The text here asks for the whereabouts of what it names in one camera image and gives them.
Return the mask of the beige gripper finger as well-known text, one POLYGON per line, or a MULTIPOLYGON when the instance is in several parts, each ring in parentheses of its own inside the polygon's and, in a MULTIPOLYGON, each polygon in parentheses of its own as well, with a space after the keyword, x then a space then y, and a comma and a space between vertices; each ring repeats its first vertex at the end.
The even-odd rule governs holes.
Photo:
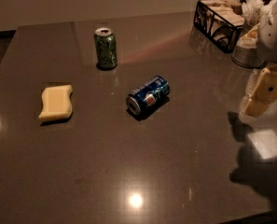
POLYGON ((253 118, 260 117, 277 100, 277 64, 271 63, 259 73, 256 84, 246 95, 243 113, 253 118))
POLYGON ((256 96, 254 95, 254 91, 256 89, 256 84, 259 78, 260 71, 258 69, 254 69, 248 79, 245 94, 242 98, 242 102, 240 105, 240 112, 242 114, 262 114, 264 105, 260 103, 256 96))

